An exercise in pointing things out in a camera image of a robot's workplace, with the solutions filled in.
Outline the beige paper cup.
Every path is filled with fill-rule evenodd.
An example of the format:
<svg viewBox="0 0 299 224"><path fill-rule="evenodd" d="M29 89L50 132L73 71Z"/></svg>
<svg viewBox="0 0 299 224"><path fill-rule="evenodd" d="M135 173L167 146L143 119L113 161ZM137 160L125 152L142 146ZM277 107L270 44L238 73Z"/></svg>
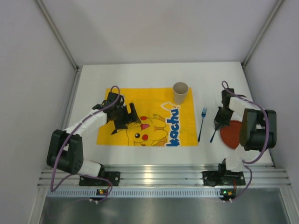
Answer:
<svg viewBox="0 0 299 224"><path fill-rule="evenodd" d="M189 87L184 82L177 82L173 85L173 100L177 105L181 105L189 91Z"/></svg>

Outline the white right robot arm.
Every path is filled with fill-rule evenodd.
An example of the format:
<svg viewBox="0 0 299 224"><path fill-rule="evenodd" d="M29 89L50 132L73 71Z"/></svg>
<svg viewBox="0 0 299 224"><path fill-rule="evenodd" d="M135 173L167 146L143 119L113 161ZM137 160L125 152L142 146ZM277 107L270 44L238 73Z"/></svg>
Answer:
<svg viewBox="0 0 299 224"><path fill-rule="evenodd" d="M217 174L221 179L238 177L243 167L258 162L265 151L274 148L277 142L277 114L266 110L248 100L244 95L237 95L233 88L221 92L222 106L214 118L215 131L222 131L230 126L232 115L242 118L239 145L235 153L218 165Z"/></svg>

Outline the yellow Pikachu cloth placemat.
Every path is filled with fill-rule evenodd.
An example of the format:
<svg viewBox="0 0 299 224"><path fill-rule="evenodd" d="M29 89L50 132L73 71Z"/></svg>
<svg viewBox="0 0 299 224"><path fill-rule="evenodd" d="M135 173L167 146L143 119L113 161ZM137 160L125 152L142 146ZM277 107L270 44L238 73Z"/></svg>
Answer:
<svg viewBox="0 0 299 224"><path fill-rule="evenodd" d="M98 145L179 147L198 144L192 90L181 105L172 88L122 88L125 103L134 103L140 123L114 133L114 123L99 128Z"/></svg>

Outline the blue metallic fork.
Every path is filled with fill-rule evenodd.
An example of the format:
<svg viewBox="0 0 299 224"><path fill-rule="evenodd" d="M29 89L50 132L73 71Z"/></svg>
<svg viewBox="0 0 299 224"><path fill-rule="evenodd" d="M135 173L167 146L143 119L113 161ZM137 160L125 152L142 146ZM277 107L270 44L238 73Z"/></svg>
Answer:
<svg viewBox="0 0 299 224"><path fill-rule="evenodd" d="M207 108L204 107L203 110L202 110L202 113L201 113L201 125L200 125L200 130L199 130L199 135L198 135L198 142L200 142L202 127L203 127L203 121L204 121L204 118L206 116L206 112L207 112Z"/></svg>

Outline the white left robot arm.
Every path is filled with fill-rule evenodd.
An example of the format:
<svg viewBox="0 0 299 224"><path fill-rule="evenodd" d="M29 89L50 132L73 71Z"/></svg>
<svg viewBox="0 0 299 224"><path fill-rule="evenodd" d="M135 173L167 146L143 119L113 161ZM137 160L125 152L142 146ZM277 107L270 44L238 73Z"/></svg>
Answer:
<svg viewBox="0 0 299 224"><path fill-rule="evenodd" d="M96 104L79 122L64 130L52 133L46 163L51 168L71 175L101 177L105 168L98 162L84 158L83 139L108 122L114 123L113 134L127 129L131 123L140 123L134 103L125 105L122 95L109 92L107 99Z"/></svg>

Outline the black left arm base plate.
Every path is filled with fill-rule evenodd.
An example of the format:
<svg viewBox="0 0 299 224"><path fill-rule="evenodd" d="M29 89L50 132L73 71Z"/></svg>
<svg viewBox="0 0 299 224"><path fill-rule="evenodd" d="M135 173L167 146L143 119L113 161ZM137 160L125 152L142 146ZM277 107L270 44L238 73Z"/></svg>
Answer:
<svg viewBox="0 0 299 224"><path fill-rule="evenodd" d="M121 173L118 171L106 171L101 177L91 178L87 176L80 176L79 186L84 187L99 187L99 186L119 186Z"/></svg>

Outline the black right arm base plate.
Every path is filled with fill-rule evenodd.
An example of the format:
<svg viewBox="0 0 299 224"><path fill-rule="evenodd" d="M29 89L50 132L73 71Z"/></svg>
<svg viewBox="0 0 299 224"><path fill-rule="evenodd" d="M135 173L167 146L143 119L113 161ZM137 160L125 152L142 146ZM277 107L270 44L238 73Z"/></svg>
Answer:
<svg viewBox="0 0 299 224"><path fill-rule="evenodd" d="M204 186L245 186L245 178L243 172L226 171L204 171L202 172Z"/></svg>

